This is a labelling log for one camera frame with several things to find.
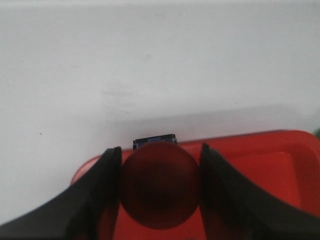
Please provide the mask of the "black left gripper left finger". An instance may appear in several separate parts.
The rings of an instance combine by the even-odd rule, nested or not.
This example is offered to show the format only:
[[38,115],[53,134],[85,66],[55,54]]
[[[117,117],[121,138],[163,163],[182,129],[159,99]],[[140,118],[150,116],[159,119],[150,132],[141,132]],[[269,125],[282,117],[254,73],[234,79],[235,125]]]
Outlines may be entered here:
[[2,240],[111,240],[119,211],[120,147],[107,149],[49,202],[0,227]]

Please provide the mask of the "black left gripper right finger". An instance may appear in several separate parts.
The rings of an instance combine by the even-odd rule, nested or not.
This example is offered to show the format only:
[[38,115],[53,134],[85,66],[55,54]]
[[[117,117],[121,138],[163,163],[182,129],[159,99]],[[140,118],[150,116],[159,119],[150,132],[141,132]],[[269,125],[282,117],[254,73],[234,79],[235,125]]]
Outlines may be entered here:
[[200,211],[208,240],[318,240],[320,219],[272,196],[218,151],[201,147]]

